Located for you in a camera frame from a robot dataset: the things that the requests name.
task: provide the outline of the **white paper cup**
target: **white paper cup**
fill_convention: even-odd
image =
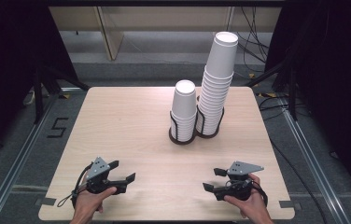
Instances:
[[[196,91],[193,82],[180,80],[176,83],[172,112],[181,119],[189,119],[196,114]]]
[[[208,55],[207,71],[214,77],[232,74],[236,57],[238,37],[230,32],[219,32],[214,38]]]

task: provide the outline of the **wrist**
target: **wrist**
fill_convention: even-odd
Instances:
[[[86,212],[75,212],[70,224],[87,224],[91,222],[93,214]]]

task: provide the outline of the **floor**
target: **floor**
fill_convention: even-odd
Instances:
[[[91,86],[171,86],[185,77],[199,85],[214,36],[210,32],[130,32],[125,34],[117,59],[109,61],[100,33],[61,35],[78,78]],[[259,34],[259,40],[269,46],[271,34]],[[264,68],[258,58],[264,59],[265,54],[257,45],[249,43],[247,48],[257,58],[238,50],[233,86],[245,85]],[[270,77],[252,89],[296,211],[292,220],[276,223],[351,223],[350,176],[331,154],[325,134],[303,105],[302,95],[298,98],[298,121],[294,121],[285,98],[271,97],[273,80]],[[42,124],[33,124],[34,102],[28,104],[29,94],[26,108],[2,138],[0,223],[45,223],[38,217],[40,204],[86,94],[69,83],[60,84],[62,95],[45,98],[47,113]],[[52,129],[54,122],[66,127],[65,132],[62,137],[48,138],[59,134]]]

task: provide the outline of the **human hand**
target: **human hand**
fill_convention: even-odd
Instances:
[[[115,187],[106,189],[99,194],[92,194],[86,190],[82,190],[77,196],[74,217],[70,224],[85,224],[91,222],[96,210],[98,210],[99,213],[103,213],[103,200],[116,191],[117,188]]]
[[[254,183],[260,184],[260,178],[249,174],[249,177]],[[231,203],[240,209],[242,217],[248,217],[252,222],[256,224],[272,224],[272,219],[266,209],[265,203],[262,196],[256,189],[251,190],[251,196],[246,201],[238,200],[235,197],[226,195],[224,201]]]

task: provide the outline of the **table top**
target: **table top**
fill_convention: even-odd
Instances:
[[[228,169],[234,161],[264,167],[256,172],[269,197],[273,219],[291,219],[283,176],[266,132],[254,94],[248,87],[231,87],[217,136],[196,137],[188,145],[168,135],[174,87],[91,88],[68,139],[47,198],[56,204],[69,195],[82,170],[97,156],[119,161],[109,180],[136,173],[125,194],[104,201],[96,220],[241,220],[239,210],[204,190],[203,183],[223,187],[228,177],[214,168]],[[199,95],[201,88],[196,88]],[[43,220],[70,220],[74,209],[42,205]]]

